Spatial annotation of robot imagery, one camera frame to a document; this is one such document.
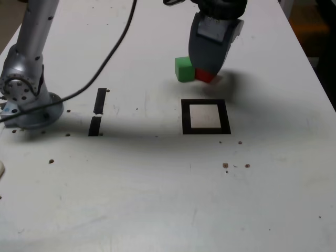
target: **black tape strip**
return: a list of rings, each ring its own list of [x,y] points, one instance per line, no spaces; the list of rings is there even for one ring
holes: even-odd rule
[[[106,90],[106,88],[98,88],[96,103],[94,104],[95,109],[93,110],[95,114],[103,114]]]
[[[100,122],[101,122],[101,117],[92,117],[90,129],[89,129],[89,137],[99,136]]]

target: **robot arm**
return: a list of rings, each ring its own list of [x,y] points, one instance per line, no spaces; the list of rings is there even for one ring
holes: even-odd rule
[[[44,80],[42,51],[59,0],[30,0],[20,29],[0,76],[0,92],[8,102],[2,118],[50,104],[60,98],[49,93]],[[56,121],[63,112],[59,104],[5,122],[6,127],[33,129]]]
[[[244,13],[247,0],[192,1],[198,3],[200,12],[196,13],[191,27],[190,59],[195,68],[216,75],[240,29],[242,22],[238,17]],[[55,122],[63,112],[64,100],[47,90],[42,56],[58,3],[59,0],[30,0],[17,43],[9,50],[0,76],[0,92],[8,100],[1,118],[7,118],[5,125],[8,128],[45,127]],[[135,5],[136,0],[133,2],[128,26],[109,57],[125,36]],[[24,115],[9,118],[25,111],[27,113]]]

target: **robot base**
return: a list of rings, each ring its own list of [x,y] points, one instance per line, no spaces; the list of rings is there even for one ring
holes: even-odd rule
[[[50,92],[49,94],[52,103],[57,102],[61,99],[58,95],[54,93]],[[25,114],[20,117],[8,120],[5,122],[5,126],[7,128],[18,127],[22,129],[42,128],[57,121],[57,119],[62,115],[63,109],[64,109],[63,103],[60,103],[58,105],[51,106],[43,110],[38,110],[36,112]],[[20,110],[17,107],[17,105],[11,102],[7,102],[6,106],[4,107],[1,113],[1,118],[6,118],[19,112]]]

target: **green cube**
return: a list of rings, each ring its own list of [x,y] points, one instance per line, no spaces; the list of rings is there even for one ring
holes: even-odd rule
[[[189,57],[175,58],[175,73],[178,81],[188,82],[195,79],[195,68]]]

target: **cube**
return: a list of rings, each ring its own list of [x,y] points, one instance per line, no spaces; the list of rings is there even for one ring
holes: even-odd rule
[[[175,73],[178,81],[188,82],[195,79],[195,68],[189,57],[175,58]]]
[[[206,83],[210,83],[216,76],[212,73],[196,68],[195,78]]]

